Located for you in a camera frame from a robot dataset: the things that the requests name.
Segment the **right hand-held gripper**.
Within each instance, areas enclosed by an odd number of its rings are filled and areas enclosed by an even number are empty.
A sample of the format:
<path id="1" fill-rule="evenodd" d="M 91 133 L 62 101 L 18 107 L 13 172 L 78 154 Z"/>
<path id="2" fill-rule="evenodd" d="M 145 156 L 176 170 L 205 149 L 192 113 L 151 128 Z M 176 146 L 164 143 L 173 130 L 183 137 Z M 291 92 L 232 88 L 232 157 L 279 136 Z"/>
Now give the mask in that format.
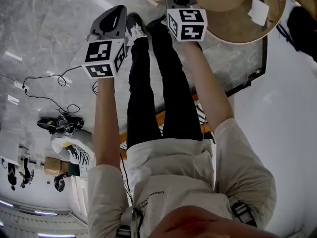
<path id="1" fill-rule="evenodd" d="M 167 25 L 179 42 L 204 40 L 207 14 L 205 9 L 190 8 L 195 4 L 197 0 L 166 0 Z"/>

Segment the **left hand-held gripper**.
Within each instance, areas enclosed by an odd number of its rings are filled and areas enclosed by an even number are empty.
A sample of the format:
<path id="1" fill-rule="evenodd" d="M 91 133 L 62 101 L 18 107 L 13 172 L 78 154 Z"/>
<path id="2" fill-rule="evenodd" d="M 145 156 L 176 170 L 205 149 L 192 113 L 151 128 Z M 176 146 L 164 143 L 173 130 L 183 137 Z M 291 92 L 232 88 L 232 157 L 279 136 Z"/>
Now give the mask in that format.
<path id="1" fill-rule="evenodd" d="M 118 5 L 108 9 L 94 20 L 91 32 L 118 32 L 117 36 L 105 36 L 102 40 L 89 42 L 85 61 L 82 64 L 89 78 L 114 78 L 126 56 L 127 8 Z"/>

